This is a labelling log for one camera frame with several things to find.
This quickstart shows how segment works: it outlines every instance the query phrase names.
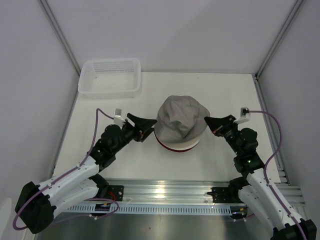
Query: hat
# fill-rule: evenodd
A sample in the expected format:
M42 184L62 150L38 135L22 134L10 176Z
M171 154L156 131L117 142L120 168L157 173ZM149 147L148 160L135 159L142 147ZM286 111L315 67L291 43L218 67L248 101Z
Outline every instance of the hat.
M195 147L207 128L209 111L191 96L169 96L160 107L154 134L158 142L174 152Z

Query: white bracket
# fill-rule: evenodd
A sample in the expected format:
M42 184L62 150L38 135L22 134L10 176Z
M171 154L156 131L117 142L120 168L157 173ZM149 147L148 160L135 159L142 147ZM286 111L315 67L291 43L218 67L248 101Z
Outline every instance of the white bracket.
M114 117L113 117L113 122L114 122L114 124L118 125L120 128L122 128L123 125L124 125L125 122L126 122L126 121L122 118L121 112L122 112L122 110L121 110L120 108L115 109Z
M240 118L234 120L236 124L243 124L250 121L251 114L249 108L242 107L240 111Z

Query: black joint motor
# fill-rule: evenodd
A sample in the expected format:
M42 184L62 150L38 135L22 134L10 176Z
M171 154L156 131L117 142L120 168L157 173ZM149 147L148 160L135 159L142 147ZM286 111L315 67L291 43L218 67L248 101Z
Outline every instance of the black joint motor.
M157 122L157 120L140 118L130 113L127 117L134 126L127 120L122 128L115 124L109 125L94 145L90 156L99 165L100 171L112 164L116 160L116 153L132 140L143 142L154 131L152 126Z

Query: metal baseplate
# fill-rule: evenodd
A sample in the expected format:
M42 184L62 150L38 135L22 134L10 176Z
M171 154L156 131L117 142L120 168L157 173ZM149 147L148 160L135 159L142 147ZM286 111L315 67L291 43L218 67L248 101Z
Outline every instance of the metal baseplate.
M226 188L228 182L168 181L168 180L116 180L107 179L112 186L124 186L117 214L163 215L221 215L231 216L233 209L245 208L244 203L214 203L207 193L212 187ZM299 187L277 184L289 203L307 219L305 201ZM70 207L69 213L105 214L116 209L112 204L101 210L103 201L85 201Z

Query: purple cable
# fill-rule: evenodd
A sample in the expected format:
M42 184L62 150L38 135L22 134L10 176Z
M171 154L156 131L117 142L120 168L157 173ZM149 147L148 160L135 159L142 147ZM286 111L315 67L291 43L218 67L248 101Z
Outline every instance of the purple cable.
M114 203L114 204L116 205L116 209L113 210L113 211L111 211L111 212L109 212L109 213L106 213L106 214L104 214L104 215L102 215L102 216L91 216L91 213L90 213L89 215L88 215L88 214L78 214L78 215L75 215L75 216L67 217L67 218L62 219L62 220L59 220L59 221L55 221L55 222L52 223L52 225L59 224L59 223L62 223L62 222L64 222L64 221L67 221L67 220L70 220L70 219L74 219L74 218L78 218L78 217L84 217L84 216L86 216L86 217L94 217L94 218L96 218L96 219L103 219L103 218L106 218L106 217L114 214L114 213L115 213L116 211L118 211L119 208L120 208L119 203L116 202L116 201L114 201L114 200L112 200L112 199L106 199L106 198L89 198L89 199L87 199L87 200L88 200L88 201L106 201L106 202L112 202L112 203Z
M266 114L268 115L269 117L271 117L275 123L277 124L278 128L279 128L279 134L280 134L280 141L279 141L279 145L277 147L277 149L275 150L275 152L268 158L268 160L266 161L265 163L265 166L264 166L264 169L263 169L263 175L264 175L264 178L266 180L266 183L268 184L268 186L270 187L271 191L273 192L275 198L278 200L278 202L281 204L281 206L284 208L284 210L291 216L292 220L294 221L294 223L296 224L296 226L298 227L299 231L301 232L301 235L303 237L303 240L307 240L307 237L303 231L303 229L301 228L299 222L297 221L297 219L291 215L291 211L287 208L287 206L285 205L285 203L281 200L281 198L279 197L279 195L277 194L276 190L274 189L274 187L272 185L269 185L270 181L269 181L269 178L268 178L268 174L267 174L267 167L270 163L270 161L272 160L272 158L280 151L280 148L281 148L281 145L282 145L282 142L283 142L283 134L282 134L282 129L281 129L281 126L280 126L280 123L279 121L276 119L275 116L273 116L271 113L267 112L267 111L259 111L259 110L253 110L253 111L249 111L250 113L260 113L260 114Z
M103 115L105 115L107 118L109 119L114 119L113 117L109 116L108 114L104 113L100 108L97 108L95 110L95 126L94 126L94 133L93 133L93 138L92 138L92 142L91 142L91 146L89 151L87 152L87 154L85 155L84 159L82 160L82 162L80 163L80 166L82 166L85 161L88 159L88 157L90 156L90 153L92 151L92 148L95 145L95 141L96 141L96 136L97 136L97 130L98 130L98 116L99 116L99 112L101 112ZM56 182L60 181L61 179L63 179L65 176L69 175L70 173L72 173L73 171L77 170L78 167L74 167L72 169L70 169L69 171L67 171L66 173L62 174L60 177L58 177L57 179L55 179L54 181L51 182L51 184L55 184ZM32 197L30 197L23 205L22 207L19 209L19 211L16 213L13 222L12 222L12 226L14 230L17 231L21 231L21 230L25 230L28 227L24 226L24 227L18 227L17 226L17 220L20 216L20 214L23 212L23 210L26 208L26 206L32 202L39 194L41 194L43 191L47 190L49 188L49 186L45 186L44 188L42 188L41 190L39 190L36 194L34 194Z

